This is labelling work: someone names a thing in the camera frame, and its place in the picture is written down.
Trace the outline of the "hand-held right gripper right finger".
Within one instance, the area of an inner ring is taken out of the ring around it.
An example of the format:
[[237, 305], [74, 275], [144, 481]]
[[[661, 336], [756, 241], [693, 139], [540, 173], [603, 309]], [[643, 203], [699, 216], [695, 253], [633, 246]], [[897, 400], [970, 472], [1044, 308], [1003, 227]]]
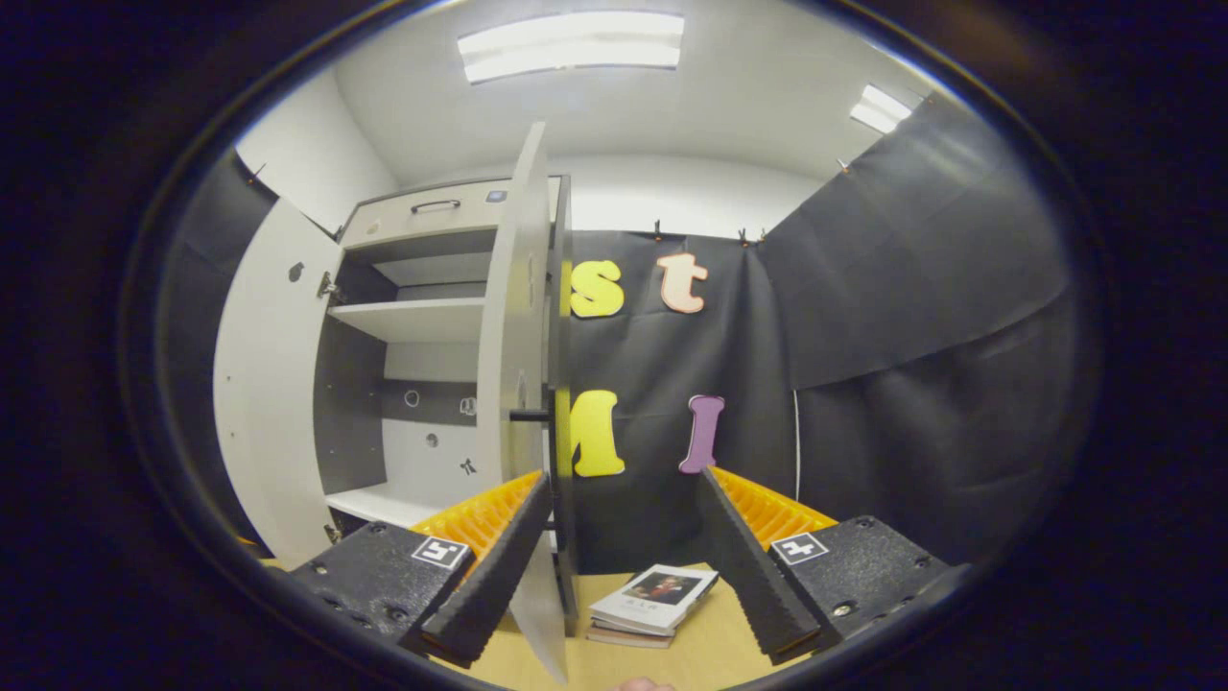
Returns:
[[834, 520], [718, 466], [698, 480], [705, 560], [775, 664], [937, 608], [963, 569], [874, 515]]

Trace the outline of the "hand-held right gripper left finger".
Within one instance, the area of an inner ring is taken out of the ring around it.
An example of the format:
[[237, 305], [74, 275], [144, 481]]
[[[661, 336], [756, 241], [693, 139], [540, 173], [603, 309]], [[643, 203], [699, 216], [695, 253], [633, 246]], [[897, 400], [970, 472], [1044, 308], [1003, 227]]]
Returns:
[[537, 469], [411, 528], [368, 520], [286, 578], [360, 649], [470, 666], [508, 611], [551, 511], [553, 487]]

